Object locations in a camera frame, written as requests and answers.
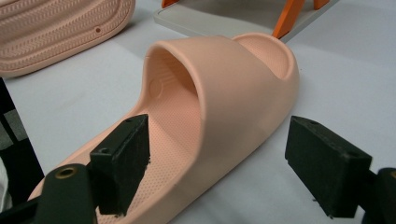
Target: orange object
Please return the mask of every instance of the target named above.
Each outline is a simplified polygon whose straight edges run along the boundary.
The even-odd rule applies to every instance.
[[[314,0],[314,10],[318,10],[330,0]],[[280,38],[287,34],[297,21],[298,14],[303,8],[304,0],[288,0],[273,31],[273,36]]]
[[[314,10],[318,10],[324,5],[328,4],[330,0],[315,0],[314,1]]]
[[[163,8],[169,7],[170,5],[178,2],[178,0],[163,0]]]

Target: pink slipper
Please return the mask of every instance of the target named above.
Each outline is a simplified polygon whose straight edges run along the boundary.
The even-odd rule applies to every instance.
[[[151,163],[127,216],[98,219],[166,223],[268,138],[298,83],[290,49],[269,35],[159,41],[148,50],[137,105],[62,164],[86,164],[122,120],[148,114]]]
[[[0,77],[28,74],[102,43],[125,27],[134,3],[0,1]]]

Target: pink slide sandal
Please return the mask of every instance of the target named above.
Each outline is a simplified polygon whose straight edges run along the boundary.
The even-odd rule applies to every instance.
[[[122,120],[148,114],[151,163],[128,214],[98,220],[166,223],[270,136],[298,84],[293,54],[269,35],[159,41],[148,50],[137,105],[62,164],[86,164]]]
[[[26,75],[91,48],[129,22],[135,0],[0,0],[0,77]]]

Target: textured footbed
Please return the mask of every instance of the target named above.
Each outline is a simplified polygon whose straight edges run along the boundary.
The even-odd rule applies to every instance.
[[[281,67],[288,67],[288,57],[280,46],[274,44],[271,37],[246,36],[240,41],[264,63],[277,64],[272,66],[277,76],[282,77],[282,73],[287,72]],[[147,113],[149,116],[151,163],[129,207],[128,215],[133,215],[134,210],[152,195],[164,193],[161,192],[162,187],[172,183],[180,172],[191,165],[200,149],[200,106],[191,76],[185,66],[167,50],[162,49],[159,54],[161,57],[151,58],[151,63],[157,64],[159,69],[154,75],[156,78],[148,84],[148,92],[144,93],[147,96],[146,101],[137,105],[142,109],[134,111],[136,115]],[[272,55],[278,56],[276,61],[272,59]],[[74,153],[64,163],[87,163],[90,151],[103,137],[99,135],[89,143],[89,147]],[[32,197],[38,195],[39,188]],[[123,217],[101,216],[99,213],[97,215],[99,223],[123,220]]]
[[[25,75],[118,33],[135,0],[0,2],[0,77]]]

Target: white table surface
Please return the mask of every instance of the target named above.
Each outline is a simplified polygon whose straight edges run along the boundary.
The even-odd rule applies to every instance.
[[[45,173],[125,114],[140,93],[156,40],[185,37],[158,25],[161,0],[138,0],[119,35],[31,75],[5,79]],[[301,73],[291,115],[316,120],[395,167],[396,2],[340,0],[287,44]],[[284,159],[290,117],[251,156],[173,223],[361,223],[331,220]]]

